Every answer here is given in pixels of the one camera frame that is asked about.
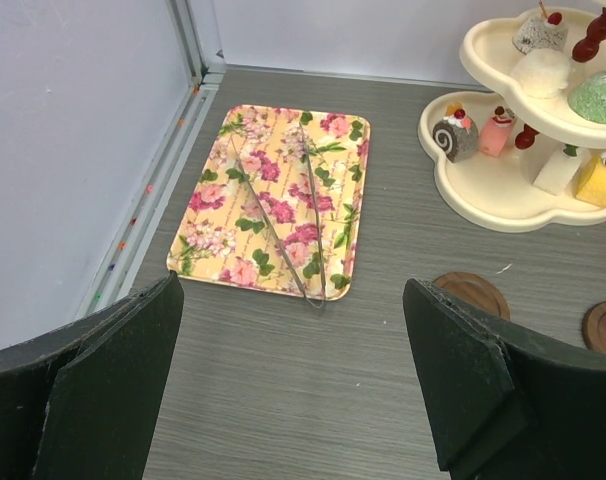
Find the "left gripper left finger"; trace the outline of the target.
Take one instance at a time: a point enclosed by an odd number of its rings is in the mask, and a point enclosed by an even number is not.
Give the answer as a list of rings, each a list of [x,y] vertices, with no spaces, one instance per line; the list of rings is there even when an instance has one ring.
[[[176,273],[0,350],[0,479],[140,479],[181,324]]]

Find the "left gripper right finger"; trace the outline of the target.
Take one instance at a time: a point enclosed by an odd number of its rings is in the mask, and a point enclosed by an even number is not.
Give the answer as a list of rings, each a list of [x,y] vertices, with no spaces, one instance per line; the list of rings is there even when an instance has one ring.
[[[454,479],[606,479],[606,355],[431,282],[403,292],[437,463]]]

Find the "wooden coaster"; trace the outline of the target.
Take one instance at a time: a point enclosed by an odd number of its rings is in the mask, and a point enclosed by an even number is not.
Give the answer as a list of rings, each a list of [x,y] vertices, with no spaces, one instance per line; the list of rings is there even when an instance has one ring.
[[[606,301],[595,304],[586,312],[581,331],[589,350],[606,354]]]
[[[508,302],[501,291],[485,278],[470,272],[448,272],[433,283],[458,298],[503,318],[511,319]]]

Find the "white cake slice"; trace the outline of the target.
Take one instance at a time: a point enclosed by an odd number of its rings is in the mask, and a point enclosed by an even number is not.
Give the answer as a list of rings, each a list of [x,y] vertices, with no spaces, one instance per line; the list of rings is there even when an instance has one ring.
[[[585,151],[570,144],[559,145],[544,163],[533,186],[552,195],[564,191],[583,163]]]

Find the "yellow cake slice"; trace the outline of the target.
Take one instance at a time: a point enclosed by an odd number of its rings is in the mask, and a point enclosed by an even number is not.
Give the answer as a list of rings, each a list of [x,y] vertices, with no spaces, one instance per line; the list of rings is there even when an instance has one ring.
[[[594,155],[581,171],[575,197],[597,207],[606,207],[606,151]]]

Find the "pink swirl roll cake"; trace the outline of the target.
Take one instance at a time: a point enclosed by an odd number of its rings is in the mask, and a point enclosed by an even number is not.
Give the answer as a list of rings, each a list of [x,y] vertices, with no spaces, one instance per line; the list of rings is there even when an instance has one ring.
[[[507,107],[497,106],[480,131],[478,150],[486,155],[499,157],[515,125],[514,113]]]

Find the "chocolate swirl roll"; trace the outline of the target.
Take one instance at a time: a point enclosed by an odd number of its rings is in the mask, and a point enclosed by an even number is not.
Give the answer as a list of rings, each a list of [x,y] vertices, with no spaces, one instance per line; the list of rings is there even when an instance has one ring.
[[[477,151],[479,129],[461,104],[452,104],[432,128],[432,139],[446,158],[456,163],[470,158]]]

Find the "metal tongs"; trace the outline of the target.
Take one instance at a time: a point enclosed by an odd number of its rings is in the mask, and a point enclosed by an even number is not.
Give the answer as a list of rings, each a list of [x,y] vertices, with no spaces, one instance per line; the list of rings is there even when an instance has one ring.
[[[284,260],[291,275],[291,286],[313,306],[320,308],[325,301],[326,282],[325,259],[322,245],[318,242],[322,235],[320,214],[315,204],[316,191],[310,188],[314,174],[307,157],[300,165],[304,168],[304,211],[312,212],[312,223],[299,221],[292,202],[278,199],[258,187],[260,181],[283,179],[283,168],[278,162],[268,158],[264,151],[254,151],[241,157],[233,142],[228,153],[232,156],[233,177],[246,185],[250,197],[244,206],[248,216],[256,216],[267,228],[270,238],[275,241],[275,252]]]

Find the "green round dessert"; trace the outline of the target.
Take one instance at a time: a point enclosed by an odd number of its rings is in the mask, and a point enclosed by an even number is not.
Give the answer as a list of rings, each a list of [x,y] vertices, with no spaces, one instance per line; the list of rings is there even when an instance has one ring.
[[[582,119],[606,125],[606,71],[592,75],[573,90],[568,105]]]

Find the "white round dessert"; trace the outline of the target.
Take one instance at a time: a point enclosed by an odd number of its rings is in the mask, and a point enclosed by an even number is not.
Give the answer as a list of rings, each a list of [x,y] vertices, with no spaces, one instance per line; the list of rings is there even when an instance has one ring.
[[[529,97],[549,99],[558,96],[569,83],[571,63],[563,53],[535,49],[520,59],[510,76]]]

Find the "white cupcake with cherry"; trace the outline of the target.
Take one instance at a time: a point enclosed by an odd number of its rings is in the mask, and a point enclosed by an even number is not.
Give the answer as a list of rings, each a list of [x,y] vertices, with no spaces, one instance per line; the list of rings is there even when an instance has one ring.
[[[512,44],[522,54],[538,49],[562,52],[568,32],[569,28],[560,11],[548,12],[542,7],[540,13],[530,16],[517,29],[512,37]]]

